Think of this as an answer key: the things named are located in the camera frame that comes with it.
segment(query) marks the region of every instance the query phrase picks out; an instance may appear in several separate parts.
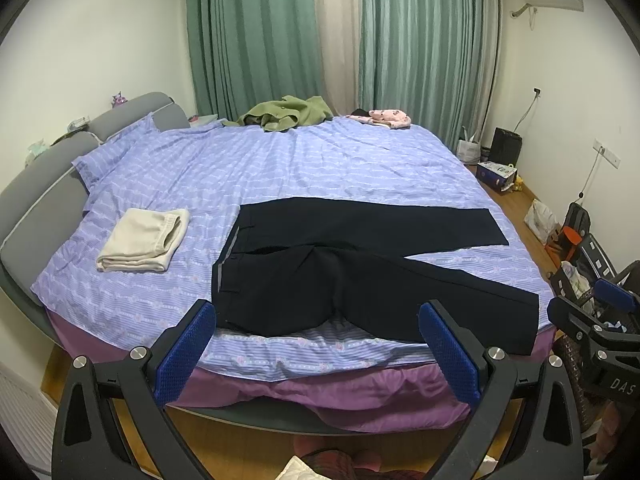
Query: blue gripper pad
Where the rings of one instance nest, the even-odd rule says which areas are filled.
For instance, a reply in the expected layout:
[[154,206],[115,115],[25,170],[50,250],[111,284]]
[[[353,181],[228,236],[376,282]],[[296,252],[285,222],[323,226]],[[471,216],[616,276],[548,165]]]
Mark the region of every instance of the blue gripper pad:
[[478,370],[431,303],[420,307],[418,326],[456,399],[477,406],[481,397]]
[[593,284],[593,295],[597,300],[610,304],[623,312],[635,312],[638,307],[636,298],[629,291],[607,280],[596,280]]
[[180,397],[215,330],[216,309],[205,302],[156,370],[154,397],[158,406]]

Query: metal screw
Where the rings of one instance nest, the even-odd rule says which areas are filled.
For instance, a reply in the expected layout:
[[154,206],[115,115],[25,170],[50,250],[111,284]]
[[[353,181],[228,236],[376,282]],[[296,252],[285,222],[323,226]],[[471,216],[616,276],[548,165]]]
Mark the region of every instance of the metal screw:
[[83,355],[78,356],[74,359],[74,368],[82,368],[86,364],[86,357]]
[[132,359],[139,360],[144,359],[146,356],[146,348],[143,346],[136,346],[130,353]]
[[489,357],[495,361],[502,361],[504,359],[504,350],[502,348],[498,348],[497,346],[492,346],[488,349],[487,353]]
[[552,365],[553,368],[559,368],[562,366],[562,359],[557,355],[550,355],[549,364]]

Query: cardboard box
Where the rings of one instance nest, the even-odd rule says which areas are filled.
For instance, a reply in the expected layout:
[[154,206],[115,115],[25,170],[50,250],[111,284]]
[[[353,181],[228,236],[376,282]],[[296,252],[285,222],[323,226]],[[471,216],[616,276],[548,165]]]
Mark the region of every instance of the cardboard box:
[[496,191],[507,191],[515,183],[517,175],[516,168],[496,162],[480,162],[476,169],[476,178]]

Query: white wall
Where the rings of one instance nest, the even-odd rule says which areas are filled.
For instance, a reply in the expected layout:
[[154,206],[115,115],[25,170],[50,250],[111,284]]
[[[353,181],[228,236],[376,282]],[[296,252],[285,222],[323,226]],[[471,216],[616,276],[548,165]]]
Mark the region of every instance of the white wall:
[[[0,45],[0,189],[30,144],[119,91],[162,91],[195,113],[185,0],[31,0]],[[0,361],[40,386],[51,348],[0,291]]]
[[505,0],[504,41],[495,99],[482,143],[496,126],[518,129],[524,145],[518,170],[562,222],[593,165],[597,137],[622,163],[601,161],[584,206],[592,232],[622,270],[640,258],[640,56],[604,0],[584,0],[584,13],[539,8],[510,17],[523,0]]
[[53,345],[0,289],[0,362],[40,389]]

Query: white curtain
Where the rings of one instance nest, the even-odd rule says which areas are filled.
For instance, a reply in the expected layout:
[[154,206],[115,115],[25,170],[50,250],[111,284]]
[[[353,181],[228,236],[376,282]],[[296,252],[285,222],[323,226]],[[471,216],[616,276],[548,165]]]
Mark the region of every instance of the white curtain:
[[480,142],[494,93],[497,61],[502,41],[502,0],[482,0],[482,51],[478,67],[479,84],[470,133]]
[[316,0],[327,104],[346,115],[358,107],[362,0]]

